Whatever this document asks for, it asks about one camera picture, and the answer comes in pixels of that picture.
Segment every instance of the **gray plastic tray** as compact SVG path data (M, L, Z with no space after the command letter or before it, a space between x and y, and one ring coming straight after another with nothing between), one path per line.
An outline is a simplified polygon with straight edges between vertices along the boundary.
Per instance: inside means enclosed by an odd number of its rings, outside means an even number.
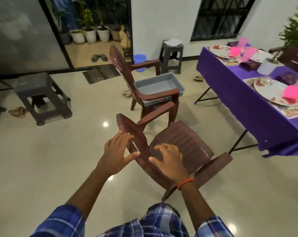
M185 91L184 87L176 79L175 75L171 72L158 75L155 77L135 81L134 85L138 89L138 91L140 91L145 95L155 94L155 93L169 91L169 90L178 88L179 96L182 96L183 92ZM170 99L171 99L171 96L168 96L162 99L151 100L151 101L143 100L142 102L144 106L149 106L149 105L154 105L156 103L164 102Z

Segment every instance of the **brown plastic chair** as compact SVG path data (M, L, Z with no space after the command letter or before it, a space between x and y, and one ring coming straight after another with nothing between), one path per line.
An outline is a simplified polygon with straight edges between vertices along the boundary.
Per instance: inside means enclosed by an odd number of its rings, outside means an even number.
M286 67L298 72L298 45L285 49L283 47L276 47L270 49L268 52L274 54L278 51L282 51L282 54L280 55L278 60Z
M167 105L171 107L175 104L169 102ZM232 157L228 153L223 153L217 158L211 159L214 155L213 151L182 121L171 123L169 127L161 131L153 139L151 144L148 145L147 138L143 134L143 125L145 126L157 116L165 113L165 108L155 110L155 116L147 115L137 124L123 114L117 114L116 116L119 130L135 136L132 142L128 143L128 151L130 153L137 150L140 151L140 156L136 158L137 163L156 183L166 189L162 201L165 201L176 190L177 186L174 181L163 175L154 164L149 162L148 158L150 156L163 161L161 152L155 151L154 146L162 143L177 146L183 154L183 165L190 175L195 175L194 183L197 188L204 185L232 160Z
M130 110L133 111L136 105L136 102L139 103L142 107L141 111L141 118L148 115L149 113L153 112L157 108L161 107L162 105L165 105L168 102L173 102L175 104L175 107L169 110L169 123L175 121L175 117L177 114L178 106L179 106L179 89L172 89L169 91L163 91L155 94L145 95L140 93L137 88L134 85L135 80L133 79L133 76L131 74L131 71L143 68L143 67L152 67L155 66L155 73L156 75L160 75L160 61L159 60L152 60L147 61L144 63L134 64L134 65L128 65L119 50L112 45L109 50L109 58L111 59L114 66L120 71L123 78L125 79L129 90L132 93L132 102L131 102L131 108ZM151 101L156 99L162 99L165 97L171 96L171 100L168 102L162 102L157 103L150 106L144 106L143 100Z

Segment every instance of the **person's left hand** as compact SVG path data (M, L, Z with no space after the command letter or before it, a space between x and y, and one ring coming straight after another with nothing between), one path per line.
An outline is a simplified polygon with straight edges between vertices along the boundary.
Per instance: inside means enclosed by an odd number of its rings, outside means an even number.
M109 139L104 146L104 154L99 160L96 170L101 172L105 178L109 178L137 158L140 155L139 151L133 152L124 158L127 144L133 138L134 136L130 135L130 133L122 135L120 131L112 139Z

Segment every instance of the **gray plastic stool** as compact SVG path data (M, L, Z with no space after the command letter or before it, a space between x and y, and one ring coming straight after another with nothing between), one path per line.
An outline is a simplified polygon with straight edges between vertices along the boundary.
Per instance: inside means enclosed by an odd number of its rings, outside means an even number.
M182 58L183 58L183 44L179 44L177 46L170 46L164 43L167 40L163 40L162 47L160 51L159 60L162 63L161 74L168 73L171 70L177 70L178 74L181 74L181 66L182 66ZM170 66L168 67L168 62L171 59L176 59L179 61L178 66Z
M47 72L20 76L14 84L14 91L36 120L37 125L44 125L46 119L58 114L61 114L64 119L72 117L72 111L68 107L68 101L71 101L71 99L64 94ZM32 98L32 103L28 101L28 97ZM34 106L36 105L39 108L44 105L43 98L45 97L50 100L56 109L37 113Z

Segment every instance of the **blue bucket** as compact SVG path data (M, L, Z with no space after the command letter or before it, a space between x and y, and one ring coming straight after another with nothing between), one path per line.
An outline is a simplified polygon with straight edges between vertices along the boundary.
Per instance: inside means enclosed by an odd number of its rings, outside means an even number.
M135 62L135 64L143 63L146 60L147 60L147 57L146 57L146 55L143 55L143 54L136 54L133 56L133 61ZM144 70L145 70L145 68L139 68L136 71L143 72Z

